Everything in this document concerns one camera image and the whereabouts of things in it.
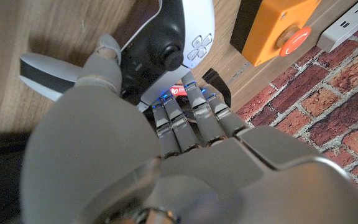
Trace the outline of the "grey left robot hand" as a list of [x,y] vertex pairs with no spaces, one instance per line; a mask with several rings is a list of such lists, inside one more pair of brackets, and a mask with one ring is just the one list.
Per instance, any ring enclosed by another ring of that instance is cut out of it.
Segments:
[[174,99],[156,125],[121,90],[117,42],[101,36],[83,67],[28,53],[21,79],[70,83],[33,130],[21,173],[25,223],[358,223],[346,172],[277,128],[251,128],[185,77],[204,140]]

